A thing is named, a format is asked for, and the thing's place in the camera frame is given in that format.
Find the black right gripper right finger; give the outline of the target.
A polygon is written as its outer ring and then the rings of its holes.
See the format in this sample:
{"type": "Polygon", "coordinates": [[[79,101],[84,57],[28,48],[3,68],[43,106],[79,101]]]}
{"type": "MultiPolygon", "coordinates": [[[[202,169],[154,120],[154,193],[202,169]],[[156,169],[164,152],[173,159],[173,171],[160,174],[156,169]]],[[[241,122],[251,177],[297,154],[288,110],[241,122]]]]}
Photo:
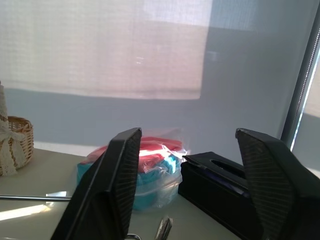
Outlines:
{"type": "Polygon", "coordinates": [[[262,239],[318,240],[320,179],[275,137],[245,128],[235,137],[262,239]]]}

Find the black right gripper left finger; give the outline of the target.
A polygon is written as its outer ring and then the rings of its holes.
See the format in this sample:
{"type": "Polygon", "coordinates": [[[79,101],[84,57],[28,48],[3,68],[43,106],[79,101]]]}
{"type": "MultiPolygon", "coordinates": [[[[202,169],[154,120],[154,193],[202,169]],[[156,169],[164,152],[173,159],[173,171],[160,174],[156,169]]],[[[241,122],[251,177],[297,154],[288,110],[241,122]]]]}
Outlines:
{"type": "Polygon", "coordinates": [[[53,240],[124,240],[135,199],[142,130],[118,133],[84,173],[53,240]]]}

